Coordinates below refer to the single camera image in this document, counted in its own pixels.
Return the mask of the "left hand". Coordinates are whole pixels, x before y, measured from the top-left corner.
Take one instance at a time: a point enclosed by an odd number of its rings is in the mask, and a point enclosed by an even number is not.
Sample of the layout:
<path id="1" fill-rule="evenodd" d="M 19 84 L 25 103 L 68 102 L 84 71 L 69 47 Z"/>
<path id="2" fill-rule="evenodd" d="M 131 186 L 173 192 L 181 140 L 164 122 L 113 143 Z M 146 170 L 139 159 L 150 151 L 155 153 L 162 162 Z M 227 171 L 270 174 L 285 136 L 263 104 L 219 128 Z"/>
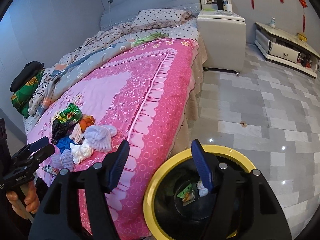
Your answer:
<path id="1" fill-rule="evenodd" d="M 26 194 L 23 193 L 24 200 L 19 200 L 17 193 L 14 191 L 6 192 L 6 197 L 14 212 L 24 219 L 29 219 L 31 214 L 37 213 L 40 206 L 40 200 L 36 193 L 34 182 L 30 181 L 27 185 Z"/>

